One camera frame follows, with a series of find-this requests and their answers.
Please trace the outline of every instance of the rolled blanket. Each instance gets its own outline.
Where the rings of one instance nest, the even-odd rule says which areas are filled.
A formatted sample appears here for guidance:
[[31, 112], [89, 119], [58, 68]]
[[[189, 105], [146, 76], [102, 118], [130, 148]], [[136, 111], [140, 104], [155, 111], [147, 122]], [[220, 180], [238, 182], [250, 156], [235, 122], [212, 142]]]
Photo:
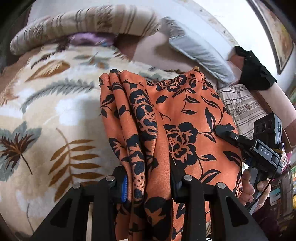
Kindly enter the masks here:
[[80, 32], [105, 32], [153, 35], [160, 21], [152, 9], [134, 5], [105, 5], [46, 16], [24, 27], [10, 43], [14, 55], [45, 44], [46, 42]]

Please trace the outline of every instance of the purple cloth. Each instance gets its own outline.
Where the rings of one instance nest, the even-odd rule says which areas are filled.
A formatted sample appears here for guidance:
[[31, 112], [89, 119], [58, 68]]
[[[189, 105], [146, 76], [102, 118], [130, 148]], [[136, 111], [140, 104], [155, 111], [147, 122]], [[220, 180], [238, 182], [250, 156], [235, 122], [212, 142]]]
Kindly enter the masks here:
[[115, 35], [110, 33], [77, 33], [68, 37], [70, 44], [74, 46], [111, 46], [114, 43]]

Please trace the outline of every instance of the metal screw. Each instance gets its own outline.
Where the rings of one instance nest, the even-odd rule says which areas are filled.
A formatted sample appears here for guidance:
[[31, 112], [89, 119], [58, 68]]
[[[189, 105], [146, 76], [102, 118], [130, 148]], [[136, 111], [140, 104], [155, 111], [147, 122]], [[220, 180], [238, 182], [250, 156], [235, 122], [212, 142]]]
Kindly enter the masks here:
[[106, 177], [106, 180], [107, 180], [108, 182], [113, 182], [113, 181], [115, 180], [115, 177], [112, 176], [112, 175], [110, 175], [110, 176], [107, 176], [107, 177]]
[[74, 189], [78, 189], [78, 188], [80, 188], [80, 183], [73, 183], [72, 184], [72, 187], [74, 188]]
[[186, 180], [186, 181], [191, 181], [191, 180], [192, 180], [192, 176], [190, 176], [190, 175], [185, 175], [185, 176], [184, 176], [184, 180]]
[[218, 188], [224, 189], [226, 185], [224, 183], [218, 183], [217, 184]]

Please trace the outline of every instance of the striped pillow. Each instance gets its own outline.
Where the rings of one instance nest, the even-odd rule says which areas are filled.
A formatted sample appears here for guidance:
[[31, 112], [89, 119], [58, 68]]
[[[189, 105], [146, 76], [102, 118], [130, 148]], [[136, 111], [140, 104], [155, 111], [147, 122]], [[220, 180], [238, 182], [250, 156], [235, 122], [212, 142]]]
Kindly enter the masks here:
[[253, 138], [254, 122], [266, 115], [265, 111], [243, 84], [217, 90], [232, 116], [240, 135]]

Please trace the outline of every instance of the beige blanket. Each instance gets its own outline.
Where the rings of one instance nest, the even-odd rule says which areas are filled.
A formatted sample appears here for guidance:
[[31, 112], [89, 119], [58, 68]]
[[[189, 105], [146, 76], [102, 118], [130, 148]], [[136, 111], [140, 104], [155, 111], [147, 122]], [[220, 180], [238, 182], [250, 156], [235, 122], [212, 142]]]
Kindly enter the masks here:
[[0, 212], [31, 235], [74, 182], [112, 173], [100, 114], [99, 76], [129, 70], [151, 79], [177, 74], [129, 61], [114, 47], [46, 45], [0, 94]]

